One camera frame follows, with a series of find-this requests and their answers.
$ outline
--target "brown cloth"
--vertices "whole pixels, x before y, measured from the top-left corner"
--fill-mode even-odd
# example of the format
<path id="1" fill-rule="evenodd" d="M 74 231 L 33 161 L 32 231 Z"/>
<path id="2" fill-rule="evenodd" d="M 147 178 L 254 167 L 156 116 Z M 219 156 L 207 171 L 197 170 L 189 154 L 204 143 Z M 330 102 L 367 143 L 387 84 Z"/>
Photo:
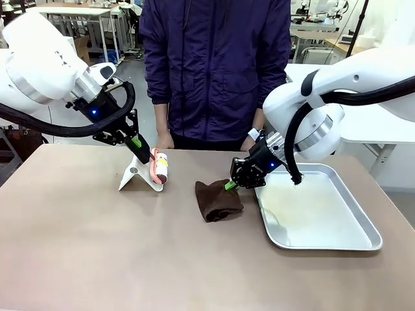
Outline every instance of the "brown cloth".
<path id="1" fill-rule="evenodd" d="M 244 206 L 236 190 L 225 191 L 228 179 L 218 180 L 210 185 L 201 181 L 195 183 L 196 199 L 206 222 L 217 222 L 229 214 L 241 213 Z"/>

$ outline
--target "blue jacket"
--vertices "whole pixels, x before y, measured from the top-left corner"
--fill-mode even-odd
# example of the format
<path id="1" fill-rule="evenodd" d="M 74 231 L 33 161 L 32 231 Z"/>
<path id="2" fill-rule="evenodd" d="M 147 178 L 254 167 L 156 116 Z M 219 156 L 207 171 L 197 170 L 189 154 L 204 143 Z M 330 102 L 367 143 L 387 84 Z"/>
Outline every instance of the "blue jacket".
<path id="1" fill-rule="evenodd" d="M 285 83 L 290 0 L 146 0 L 140 21 L 148 96 L 170 130 L 207 141 L 247 136 Z"/>

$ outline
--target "metal tray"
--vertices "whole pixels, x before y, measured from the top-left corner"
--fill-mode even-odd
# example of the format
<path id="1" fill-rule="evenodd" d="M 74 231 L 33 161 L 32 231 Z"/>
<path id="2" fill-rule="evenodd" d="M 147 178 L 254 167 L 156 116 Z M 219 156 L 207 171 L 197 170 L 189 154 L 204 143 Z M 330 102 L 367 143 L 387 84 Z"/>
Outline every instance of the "metal tray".
<path id="1" fill-rule="evenodd" d="M 256 188 L 268 236 L 285 249 L 376 251 L 382 237 L 338 174 L 323 164 L 298 163 L 294 186 L 283 166 Z"/>

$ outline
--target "silver metal ring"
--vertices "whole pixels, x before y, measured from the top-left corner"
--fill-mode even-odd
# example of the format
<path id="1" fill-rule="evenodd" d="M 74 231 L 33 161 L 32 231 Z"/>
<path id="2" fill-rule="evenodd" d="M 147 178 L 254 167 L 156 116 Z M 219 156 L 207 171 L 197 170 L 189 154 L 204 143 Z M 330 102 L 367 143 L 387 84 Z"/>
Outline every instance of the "silver metal ring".
<path id="1" fill-rule="evenodd" d="M 297 151 L 304 151 L 321 141 L 333 126 L 333 120 L 327 115 L 323 123 L 305 139 L 294 145 Z"/>
<path id="2" fill-rule="evenodd" d="M 13 81 L 14 85 L 21 91 L 24 95 L 29 97 L 34 102 L 39 104 L 48 105 L 50 104 L 53 99 L 46 97 L 45 95 L 41 94 L 39 91 L 34 89 L 27 80 L 14 69 L 14 62 L 16 62 L 14 55 L 11 54 L 9 59 L 6 62 L 6 72 L 10 77 L 11 81 Z"/>

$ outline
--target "robotic arm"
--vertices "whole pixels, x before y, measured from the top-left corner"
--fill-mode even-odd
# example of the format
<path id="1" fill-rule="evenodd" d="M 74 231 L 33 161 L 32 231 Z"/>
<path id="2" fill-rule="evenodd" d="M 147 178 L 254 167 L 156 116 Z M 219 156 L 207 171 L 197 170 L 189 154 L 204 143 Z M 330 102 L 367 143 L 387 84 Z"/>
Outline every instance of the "robotic arm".
<path id="1" fill-rule="evenodd" d="M 404 63 L 414 53 L 411 46 L 370 49 L 323 67 L 303 82 L 273 90 L 263 109 L 277 132 L 257 142 L 245 159 L 233 158 L 227 189 L 263 186 L 265 176 L 280 165 L 289 171 L 295 185 L 301 183 L 294 151 L 317 160 L 334 152 L 340 143 L 339 122 L 344 113 L 336 104 L 380 104 L 415 122 L 415 63 Z"/>
<path id="2" fill-rule="evenodd" d="M 0 49 L 0 118 L 50 135 L 92 135 L 111 145 L 125 143 L 143 164 L 149 162 L 152 154 L 138 132 L 137 110 L 133 109 L 133 85 L 118 85 L 127 94 L 122 108 L 110 93 L 116 87 L 108 89 L 114 80 L 114 64 L 88 67 L 58 30 L 37 13 L 23 14 L 11 22 L 3 36 L 10 48 Z M 81 112 L 92 125 L 57 126 L 30 116 L 42 105 L 62 99 L 66 108 Z"/>

